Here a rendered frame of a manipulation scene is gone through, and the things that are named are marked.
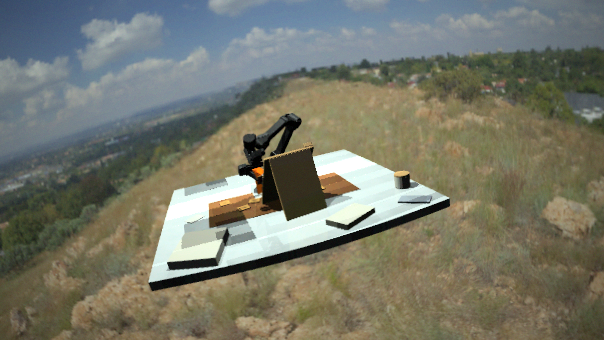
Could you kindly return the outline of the grey cylinder with orange top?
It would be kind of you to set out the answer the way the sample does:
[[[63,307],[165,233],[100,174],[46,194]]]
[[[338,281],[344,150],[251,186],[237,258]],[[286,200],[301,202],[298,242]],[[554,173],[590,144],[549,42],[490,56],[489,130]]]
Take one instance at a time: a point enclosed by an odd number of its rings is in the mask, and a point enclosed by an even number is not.
[[[394,173],[394,183],[397,189],[407,189],[411,186],[410,174],[408,171],[399,171]]]

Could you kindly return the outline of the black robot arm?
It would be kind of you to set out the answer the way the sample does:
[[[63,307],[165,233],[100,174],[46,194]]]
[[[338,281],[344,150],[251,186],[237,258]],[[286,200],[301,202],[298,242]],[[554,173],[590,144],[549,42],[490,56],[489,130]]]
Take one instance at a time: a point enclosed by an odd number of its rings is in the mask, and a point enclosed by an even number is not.
[[[247,154],[252,152],[250,157],[250,162],[253,164],[255,160],[260,159],[262,161],[262,156],[265,154],[265,149],[269,145],[270,140],[282,129],[285,127],[284,132],[281,136],[281,139],[278,143],[276,150],[270,153],[270,156],[282,154],[285,152],[285,149],[289,143],[289,140],[292,136],[292,133],[295,129],[299,127],[302,123],[302,120],[293,113],[285,114],[281,116],[279,120],[270,127],[264,134],[256,135],[253,134],[245,134],[243,136],[243,145],[244,145],[244,153],[247,157]],[[255,147],[258,149],[256,150]]]

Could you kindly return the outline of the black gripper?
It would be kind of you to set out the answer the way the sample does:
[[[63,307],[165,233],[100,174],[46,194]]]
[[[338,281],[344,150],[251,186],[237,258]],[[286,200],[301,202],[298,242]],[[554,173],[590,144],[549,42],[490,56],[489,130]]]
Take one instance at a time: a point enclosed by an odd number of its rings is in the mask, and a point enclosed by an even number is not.
[[[250,165],[249,164],[246,165],[246,163],[238,165],[238,174],[239,174],[239,176],[244,176],[244,175],[250,176],[251,178],[253,178],[254,180],[257,181],[256,175],[255,175],[253,169],[262,167],[263,162],[261,162],[260,159],[258,159],[258,160],[255,160],[253,162],[253,164],[251,164],[249,155],[251,155],[252,152],[247,154],[247,159],[248,159],[248,162],[250,163]]]

